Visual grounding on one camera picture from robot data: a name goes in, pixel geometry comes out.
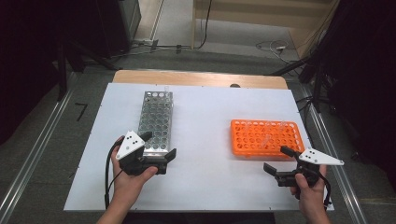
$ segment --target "hand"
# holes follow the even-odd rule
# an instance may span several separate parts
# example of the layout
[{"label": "hand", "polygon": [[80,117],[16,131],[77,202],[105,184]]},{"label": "hand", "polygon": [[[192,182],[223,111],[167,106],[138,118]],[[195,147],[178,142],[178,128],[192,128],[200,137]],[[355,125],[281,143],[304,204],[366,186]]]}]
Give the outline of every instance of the hand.
[{"label": "hand", "polygon": [[[111,153],[111,162],[113,163],[113,176],[120,171],[120,163],[116,159],[120,146],[114,148]],[[98,223],[121,223],[128,213],[129,209],[134,205],[143,185],[151,179],[156,173],[157,167],[149,167],[141,175],[133,176],[121,172],[114,180],[114,194],[111,203]]]},{"label": "hand", "polygon": [[[326,175],[326,165],[320,165],[320,173]],[[320,178],[314,187],[309,188],[302,174],[295,175],[297,185],[300,187],[300,210],[308,223],[330,223],[323,207],[324,181]],[[297,188],[290,188],[292,195],[297,193]]]}]

